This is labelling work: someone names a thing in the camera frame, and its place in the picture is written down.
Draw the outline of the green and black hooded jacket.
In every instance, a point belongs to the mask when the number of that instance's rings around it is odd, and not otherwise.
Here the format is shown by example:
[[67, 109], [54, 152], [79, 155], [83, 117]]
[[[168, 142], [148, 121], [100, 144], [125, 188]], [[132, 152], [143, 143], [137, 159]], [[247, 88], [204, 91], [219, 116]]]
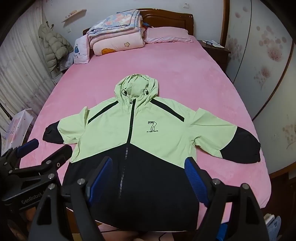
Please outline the green and black hooded jacket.
[[158, 97], [156, 79], [134, 74], [115, 96], [49, 125], [43, 140], [74, 144], [63, 183], [87, 177], [104, 157], [113, 169], [94, 219], [122, 230], [184, 231], [197, 227], [199, 201], [184, 164], [208, 154], [240, 164], [260, 161], [260, 143], [247, 130], [210, 112]]

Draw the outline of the white patterned gift bag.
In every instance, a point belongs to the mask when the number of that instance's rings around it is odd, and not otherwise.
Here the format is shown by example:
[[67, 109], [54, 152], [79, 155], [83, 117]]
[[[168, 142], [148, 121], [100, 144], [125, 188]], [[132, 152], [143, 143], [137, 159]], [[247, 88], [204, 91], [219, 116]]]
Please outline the white patterned gift bag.
[[14, 115], [4, 138], [3, 151], [21, 146], [34, 117], [32, 109], [24, 109]]

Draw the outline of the white curtain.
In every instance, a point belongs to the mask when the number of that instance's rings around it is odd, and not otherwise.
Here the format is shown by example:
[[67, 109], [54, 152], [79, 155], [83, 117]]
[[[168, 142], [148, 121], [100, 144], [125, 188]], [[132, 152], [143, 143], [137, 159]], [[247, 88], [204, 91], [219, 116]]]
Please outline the white curtain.
[[10, 115], [30, 109], [37, 119], [55, 86], [38, 36], [42, 23], [42, 14], [22, 15], [1, 45], [1, 104]]

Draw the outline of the beige puffer jacket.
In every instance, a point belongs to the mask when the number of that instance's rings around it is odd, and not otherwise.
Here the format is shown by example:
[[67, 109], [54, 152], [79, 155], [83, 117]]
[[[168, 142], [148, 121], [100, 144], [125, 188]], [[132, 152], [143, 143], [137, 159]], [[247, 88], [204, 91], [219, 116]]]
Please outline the beige puffer jacket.
[[38, 29], [38, 36], [43, 42], [44, 58], [49, 72], [59, 69], [59, 64], [73, 47], [61, 34], [54, 32], [47, 24], [41, 24]]

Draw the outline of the white cartoon pillow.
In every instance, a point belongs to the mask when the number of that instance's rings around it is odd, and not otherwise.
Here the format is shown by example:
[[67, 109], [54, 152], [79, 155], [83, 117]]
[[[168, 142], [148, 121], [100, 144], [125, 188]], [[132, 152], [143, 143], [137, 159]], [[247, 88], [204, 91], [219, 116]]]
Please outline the white cartoon pillow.
[[83, 35], [75, 41], [74, 64], [86, 64], [90, 60], [90, 46], [87, 35]]

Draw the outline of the pink bed sheet mattress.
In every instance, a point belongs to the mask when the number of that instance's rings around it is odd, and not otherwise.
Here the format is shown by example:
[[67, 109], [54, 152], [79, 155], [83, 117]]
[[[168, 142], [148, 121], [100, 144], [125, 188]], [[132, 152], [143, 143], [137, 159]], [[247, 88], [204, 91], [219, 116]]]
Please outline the pink bed sheet mattress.
[[[132, 74], [144, 74], [159, 83], [159, 96], [192, 109], [205, 109], [215, 116], [255, 134], [255, 127], [231, 81], [197, 42], [148, 44], [143, 48], [93, 56], [86, 64], [74, 64], [62, 76], [45, 102], [30, 138], [39, 147], [22, 158], [20, 167], [37, 166], [59, 149], [58, 144], [42, 140], [46, 127], [56, 121], [92, 108], [115, 96], [115, 85]], [[140, 168], [127, 173], [140, 192], [128, 201], [115, 194], [102, 198], [93, 210], [95, 219], [122, 230], [179, 231], [196, 228], [206, 208], [194, 196], [189, 182], [164, 173], [163, 160], [144, 164], [147, 146], [132, 141], [140, 156], [132, 163]]]

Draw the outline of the pink pillow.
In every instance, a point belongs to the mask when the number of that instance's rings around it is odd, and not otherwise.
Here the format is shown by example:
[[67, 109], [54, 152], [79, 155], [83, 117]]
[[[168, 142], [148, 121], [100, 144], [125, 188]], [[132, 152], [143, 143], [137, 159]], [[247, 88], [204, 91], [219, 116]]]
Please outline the pink pillow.
[[148, 28], [144, 32], [144, 41], [147, 44], [182, 42], [191, 43], [192, 39], [186, 29], [176, 27]]

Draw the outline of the floral sliding wardrobe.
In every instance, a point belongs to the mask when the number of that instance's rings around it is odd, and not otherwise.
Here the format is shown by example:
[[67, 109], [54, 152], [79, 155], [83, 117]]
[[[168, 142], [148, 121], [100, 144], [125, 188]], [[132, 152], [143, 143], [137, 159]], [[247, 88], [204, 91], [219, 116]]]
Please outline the floral sliding wardrobe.
[[279, 171], [295, 162], [295, 41], [262, 1], [231, 1], [226, 48], [267, 169]]

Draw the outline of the folded blue floral blanket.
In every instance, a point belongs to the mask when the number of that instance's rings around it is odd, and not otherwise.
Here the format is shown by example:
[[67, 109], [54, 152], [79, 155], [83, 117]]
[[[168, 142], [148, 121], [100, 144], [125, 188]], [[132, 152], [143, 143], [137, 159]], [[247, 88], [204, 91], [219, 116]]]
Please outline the folded blue floral blanket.
[[106, 34], [134, 33], [139, 31], [141, 20], [142, 16], [138, 9], [122, 11], [98, 21], [86, 34], [88, 37], [93, 38]]

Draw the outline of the dark wooden nightstand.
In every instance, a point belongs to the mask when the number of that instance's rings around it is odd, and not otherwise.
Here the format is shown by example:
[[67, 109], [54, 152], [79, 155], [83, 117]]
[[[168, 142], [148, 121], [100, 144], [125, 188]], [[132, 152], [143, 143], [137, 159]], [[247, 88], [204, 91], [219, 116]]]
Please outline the dark wooden nightstand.
[[198, 40], [203, 49], [213, 58], [213, 60], [219, 65], [223, 72], [226, 71], [228, 65], [228, 57], [230, 51], [226, 48], [216, 48], [203, 43], [202, 40]]

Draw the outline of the brown wooden headboard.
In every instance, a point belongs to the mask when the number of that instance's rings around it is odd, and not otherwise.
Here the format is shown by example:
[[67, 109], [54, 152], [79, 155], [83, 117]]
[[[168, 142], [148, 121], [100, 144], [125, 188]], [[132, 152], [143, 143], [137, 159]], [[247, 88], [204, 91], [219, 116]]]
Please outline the brown wooden headboard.
[[177, 13], [164, 9], [138, 9], [142, 15], [143, 22], [149, 28], [175, 27], [188, 31], [189, 35], [194, 35], [194, 18], [192, 14]]

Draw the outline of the items on nightstand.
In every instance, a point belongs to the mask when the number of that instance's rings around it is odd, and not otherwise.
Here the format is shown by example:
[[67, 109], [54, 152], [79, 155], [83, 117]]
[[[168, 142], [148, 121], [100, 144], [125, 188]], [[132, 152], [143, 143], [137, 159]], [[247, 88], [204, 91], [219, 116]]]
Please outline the items on nightstand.
[[224, 48], [219, 43], [215, 42], [214, 40], [202, 40], [202, 43], [205, 44], [208, 47], [214, 47], [214, 48]]

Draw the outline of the wooden wall shelf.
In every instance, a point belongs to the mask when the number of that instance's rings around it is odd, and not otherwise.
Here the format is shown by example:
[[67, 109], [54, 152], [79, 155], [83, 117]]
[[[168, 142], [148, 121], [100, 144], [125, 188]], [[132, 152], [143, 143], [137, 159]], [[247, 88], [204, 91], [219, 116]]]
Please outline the wooden wall shelf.
[[82, 13], [82, 12], [85, 12], [87, 11], [86, 9], [80, 9], [80, 10], [74, 10], [72, 11], [71, 13], [69, 13], [65, 18], [64, 20], [62, 20], [62, 23], [66, 22], [67, 20], [69, 20], [70, 18], [78, 15], [79, 13]]

